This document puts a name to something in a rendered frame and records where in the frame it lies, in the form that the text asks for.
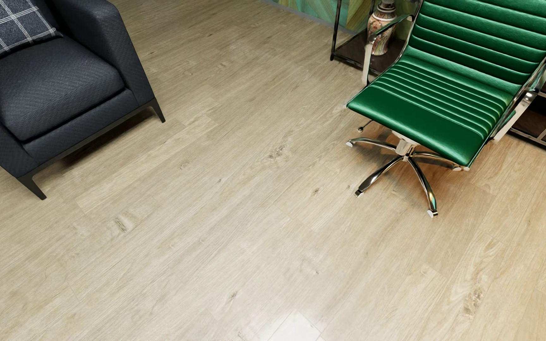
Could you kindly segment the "green leather office chair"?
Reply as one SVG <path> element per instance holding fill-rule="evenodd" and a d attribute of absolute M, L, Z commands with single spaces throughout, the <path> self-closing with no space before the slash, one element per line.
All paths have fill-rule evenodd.
<path fill-rule="evenodd" d="M 404 19 L 410 34 L 398 58 L 346 107 L 389 128 L 397 145 L 358 137 L 396 157 L 357 188 L 360 197 L 401 161 L 411 165 L 437 216 L 436 198 L 415 158 L 468 171 L 489 141 L 500 140 L 546 82 L 546 0 L 422 0 Z"/>

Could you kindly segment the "patterned ceramic vase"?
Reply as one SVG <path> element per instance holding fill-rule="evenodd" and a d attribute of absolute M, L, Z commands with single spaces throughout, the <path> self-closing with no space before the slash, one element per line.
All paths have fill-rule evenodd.
<path fill-rule="evenodd" d="M 391 36 L 394 33 L 395 27 L 391 27 L 383 33 L 376 35 L 376 31 L 386 27 L 396 19 L 395 0 L 380 0 L 376 9 L 368 19 L 368 43 L 371 43 L 373 48 L 372 56 L 382 56 L 388 51 L 388 44 Z"/>

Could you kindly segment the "dark plaid throw pillow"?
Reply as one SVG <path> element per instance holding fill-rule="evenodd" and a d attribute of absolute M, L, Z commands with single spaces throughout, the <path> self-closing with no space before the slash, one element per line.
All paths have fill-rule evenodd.
<path fill-rule="evenodd" d="M 0 59 L 61 37 L 45 0 L 0 0 Z"/>

